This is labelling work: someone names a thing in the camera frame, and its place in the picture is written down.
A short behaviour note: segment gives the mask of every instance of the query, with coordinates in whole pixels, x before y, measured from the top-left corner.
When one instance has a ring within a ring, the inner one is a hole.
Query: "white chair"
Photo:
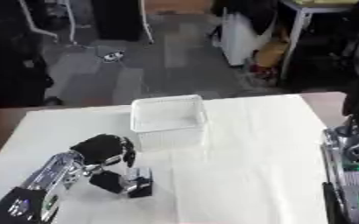
[[[30,13],[30,10],[28,8],[27,3],[25,2],[25,0],[18,0],[23,13],[25,14],[25,18],[27,19],[27,23],[31,29],[32,32],[36,32],[42,35],[47,35],[50,37],[53,37],[55,41],[58,41],[59,39],[59,35],[57,33],[51,32],[51,31],[46,31],[46,30],[42,30],[39,29],[36,25],[35,22],[32,19],[32,15]],[[76,34],[76,21],[74,19],[74,13],[72,11],[72,5],[70,3],[70,0],[55,0],[54,1],[57,4],[62,4],[65,5],[67,8],[67,15],[69,17],[69,23],[70,23],[70,32],[69,32],[69,41],[74,44],[77,45],[77,42],[74,40],[74,35]],[[154,43],[154,39],[151,33],[151,27],[147,22],[147,15],[146,15],[146,11],[145,11],[145,2],[144,0],[140,0],[139,2],[140,4],[140,10],[141,10],[141,16],[142,16],[142,23],[143,23],[143,27],[144,27],[144,31],[148,36],[149,42],[150,44]]]

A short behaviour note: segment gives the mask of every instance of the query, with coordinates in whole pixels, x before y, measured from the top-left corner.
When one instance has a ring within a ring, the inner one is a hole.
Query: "gray carpet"
[[[88,48],[46,41],[44,56],[54,87],[46,95],[66,105],[122,105],[134,99],[198,94],[226,98],[251,87],[230,68],[206,34],[214,28],[207,15],[150,17],[154,45],[97,39],[94,29],[78,29],[77,41]],[[123,63],[103,63],[96,56],[125,50]]]

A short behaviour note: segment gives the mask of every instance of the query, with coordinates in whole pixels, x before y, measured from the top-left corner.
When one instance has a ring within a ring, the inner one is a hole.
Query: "chair leg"
[[[152,31],[151,31],[151,27],[147,22],[147,14],[145,11],[145,2],[144,0],[140,0],[140,8],[141,8],[141,16],[143,19],[143,27],[144,27],[144,31],[147,34],[148,40],[150,42],[150,44],[152,45],[153,43],[155,43],[153,36],[152,36]]]
[[[72,11],[72,6],[69,0],[65,1],[65,5],[67,7],[67,15],[69,16],[69,23],[71,25],[69,32],[69,41],[73,45],[77,45],[77,42],[74,40],[74,35],[76,34],[76,21],[74,19],[74,12]]]

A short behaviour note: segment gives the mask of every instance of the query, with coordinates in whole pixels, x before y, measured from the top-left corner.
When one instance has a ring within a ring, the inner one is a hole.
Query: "white desk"
[[[352,4],[299,4],[293,0],[280,0],[280,2],[297,12],[294,24],[292,26],[292,32],[290,34],[290,45],[287,49],[287,53],[285,54],[280,74],[281,79],[284,81],[287,78],[287,69],[290,66],[292,54],[294,53],[295,47],[298,44],[300,34],[302,30],[306,29],[312,21],[312,15],[316,13],[336,13],[348,11],[352,7]]]
[[[55,223],[327,224],[324,124],[297,95],[205,101],[205,147],[139,153],[154,194],[118,199],[87,183]],[[127,136],[130,107],[31,112],[0,152],[0,199],[54,153],[101,133]]]

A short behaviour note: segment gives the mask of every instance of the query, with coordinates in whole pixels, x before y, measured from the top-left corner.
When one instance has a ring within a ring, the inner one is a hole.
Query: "white plastic container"
[[[141,151],[159,151],[202,145],[207,122],[199,95],[135,100],[130,128]]]

